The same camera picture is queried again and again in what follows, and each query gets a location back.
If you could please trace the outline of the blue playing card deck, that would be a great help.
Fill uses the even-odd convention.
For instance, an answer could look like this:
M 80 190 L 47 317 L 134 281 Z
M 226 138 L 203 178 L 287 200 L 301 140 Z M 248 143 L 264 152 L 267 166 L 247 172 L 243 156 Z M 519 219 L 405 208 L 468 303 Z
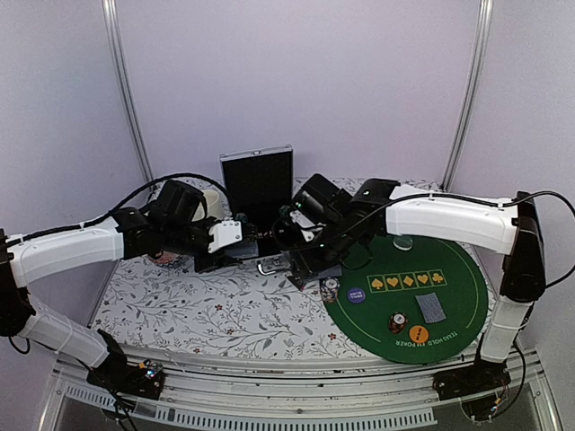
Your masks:
M 234 253 L 238 259 L 253 259 L 260 254 L 257 242 L 240 242 L 235 246 Z

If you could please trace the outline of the purple small blind button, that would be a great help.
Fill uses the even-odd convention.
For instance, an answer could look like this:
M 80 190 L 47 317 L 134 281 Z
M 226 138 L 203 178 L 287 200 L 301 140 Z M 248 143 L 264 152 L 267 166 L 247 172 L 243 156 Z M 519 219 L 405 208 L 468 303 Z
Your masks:
M 360 304 L 366 301 L 366 293 L 361 288 L 351 288 L 347 293 L 348 300 L 353 304 Z

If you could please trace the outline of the aluminium poker case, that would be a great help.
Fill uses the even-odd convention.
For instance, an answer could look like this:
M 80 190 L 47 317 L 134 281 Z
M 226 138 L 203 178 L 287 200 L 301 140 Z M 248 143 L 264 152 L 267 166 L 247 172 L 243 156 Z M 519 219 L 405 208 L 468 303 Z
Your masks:
M 279 219 L 280 209 L 292 201 L 292 146 L 222 154 L 220 165 L 225 188 L 232 198 L 234 219 L 238 213 L 246 214 L 249 219 L 249 224 L 243 224 L 249 232 L 242 242 L 257 242 L 259 246 L 257 258 L 239 260 L 261 264 L 265 275 L 287 274 L 290 263 L 281 249 L 284 243 L 277 240 L 272 228 Z M 226 248 L 225 254 L 237 258 L 234 253 L 237 244 Z

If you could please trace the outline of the clear dealer button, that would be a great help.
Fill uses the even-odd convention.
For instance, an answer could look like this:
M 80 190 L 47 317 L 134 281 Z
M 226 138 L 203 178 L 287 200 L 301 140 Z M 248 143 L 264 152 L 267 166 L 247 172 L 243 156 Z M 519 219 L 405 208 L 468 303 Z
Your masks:
M 409 251 L 413 247 L 413 239 L 410 236 L 395 236 L 393 244 L 400 251 Z

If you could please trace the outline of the orange poker chip stack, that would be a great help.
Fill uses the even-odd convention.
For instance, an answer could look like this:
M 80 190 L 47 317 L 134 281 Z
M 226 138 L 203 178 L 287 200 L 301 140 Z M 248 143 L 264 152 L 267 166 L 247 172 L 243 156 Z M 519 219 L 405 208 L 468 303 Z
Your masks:
M 401 313 L 394 313 L 388 322 L 388 329 L 392 334 L 399 334 L 405 327 L 406 318 Z

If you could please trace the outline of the orange big blind button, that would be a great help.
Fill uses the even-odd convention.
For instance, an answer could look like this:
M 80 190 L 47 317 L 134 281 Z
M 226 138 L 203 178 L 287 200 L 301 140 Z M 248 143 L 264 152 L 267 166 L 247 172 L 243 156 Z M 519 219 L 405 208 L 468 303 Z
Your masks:
M 414 325 L 409 330 L 409 337 L 415 344 L 425 344 L 429 340 L 429 331 L 422 325 Z

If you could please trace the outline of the dealt blue playing card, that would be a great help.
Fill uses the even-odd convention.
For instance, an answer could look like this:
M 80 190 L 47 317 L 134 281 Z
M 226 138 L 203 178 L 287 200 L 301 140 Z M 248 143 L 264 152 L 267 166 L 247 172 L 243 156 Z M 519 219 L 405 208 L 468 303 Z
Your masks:
M 423 320 L 427 324 L 439 323 L 447 319 L 436 293 L 416 295 L 415 299 L 422 313 Z

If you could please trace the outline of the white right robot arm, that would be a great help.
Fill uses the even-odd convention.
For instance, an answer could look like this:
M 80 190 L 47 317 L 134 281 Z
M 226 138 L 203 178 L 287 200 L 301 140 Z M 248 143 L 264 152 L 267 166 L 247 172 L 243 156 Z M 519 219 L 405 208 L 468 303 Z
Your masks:
M 280 232 L 294 275 L 339 284 L 330 314 L 366 351 L 427 364 L 476 343 L 471 391 L 498 379 L 551 287 L 534 193 L 474 198 L 382 179 L 350 192 L 317 174 Z

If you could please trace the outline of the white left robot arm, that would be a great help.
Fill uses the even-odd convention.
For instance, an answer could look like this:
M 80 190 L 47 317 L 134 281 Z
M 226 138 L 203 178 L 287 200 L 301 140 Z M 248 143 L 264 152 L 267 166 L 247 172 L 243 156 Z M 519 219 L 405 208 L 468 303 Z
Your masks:
M 231 219 L 160 223 L 135 208 L 102 221 L 54 233 L 1 238 L 1 335 L 34 341 L 72 356 L 115 390 L 134 380 L 122 350 L 110 336 L 86 327 L 88 310 L 107 270 L 122 260 L 164 251 L 218 260 L 244 238 Z

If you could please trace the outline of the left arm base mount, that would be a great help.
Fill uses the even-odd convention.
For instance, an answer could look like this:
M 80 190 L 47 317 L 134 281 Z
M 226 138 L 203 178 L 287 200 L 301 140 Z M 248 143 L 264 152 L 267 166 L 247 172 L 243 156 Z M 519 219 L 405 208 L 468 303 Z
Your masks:
M 164 367 L 145 359 L 137 365 L 124 356 L 109 356 L 99 366 L 89 367 L 86 381 L 113 393 L 159 400 L 164 387 Z

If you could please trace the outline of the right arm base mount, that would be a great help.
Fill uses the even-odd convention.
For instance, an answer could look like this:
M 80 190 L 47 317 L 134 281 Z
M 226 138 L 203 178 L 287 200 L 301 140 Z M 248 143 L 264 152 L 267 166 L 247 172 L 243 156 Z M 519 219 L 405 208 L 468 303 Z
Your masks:
M 510 382 L 506 361 L 492 363 L 476 357 L 470 365 L 435 373 L 432 388 L 440 400 L 464 399 L 464 414 L 484 422 L 498 412 Z

